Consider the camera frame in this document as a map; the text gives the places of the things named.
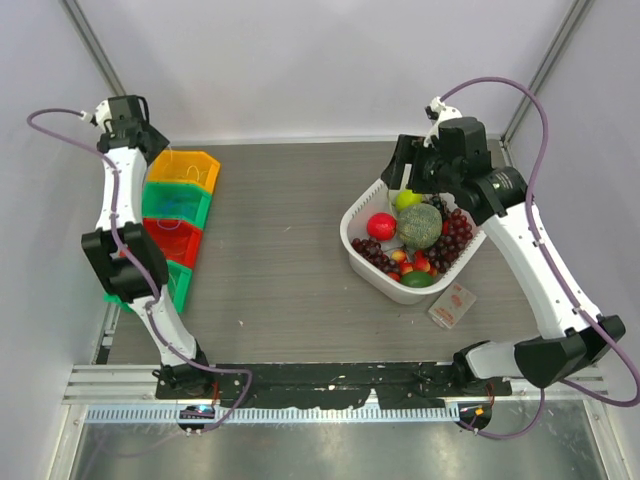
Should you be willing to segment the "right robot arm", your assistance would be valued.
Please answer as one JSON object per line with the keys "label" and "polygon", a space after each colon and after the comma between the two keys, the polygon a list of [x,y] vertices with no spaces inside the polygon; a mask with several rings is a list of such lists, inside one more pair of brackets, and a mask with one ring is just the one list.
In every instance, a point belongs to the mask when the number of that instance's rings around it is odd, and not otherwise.
{"label": "right robot arm", "polygon": [[524,378],[546,388],[591,366],[609,350],[607,333],[620,340],[626,330],[616,315],[605,316],[578,293],[571,275],[527,205],[527,183],[513,167],[492,164],[484,125],[474,117],[446,120],[429,138],[402,134],[381,179],[390,189],[448,193],[507,261],[533,311],[538,335],[519,342],[480,342],[455,353],[451,380],[472,395],[489,378]]}

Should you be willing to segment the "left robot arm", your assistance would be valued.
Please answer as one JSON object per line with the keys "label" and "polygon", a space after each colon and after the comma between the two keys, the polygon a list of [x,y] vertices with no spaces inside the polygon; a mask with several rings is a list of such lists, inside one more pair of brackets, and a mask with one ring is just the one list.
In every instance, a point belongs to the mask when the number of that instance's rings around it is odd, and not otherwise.
{"label": "left robot arm", "polygon": [[167,393],[200,399],[213,375],[197,340],[185,328],[169,294],[165,256],[143,225],[142,192],[148,168],[168,146],[137,95],[101,102],[92,122],[101,131],[97,153],[105,169],[102,210],[82,250],[109,295],[142,321],[160,355],[153,371]]}

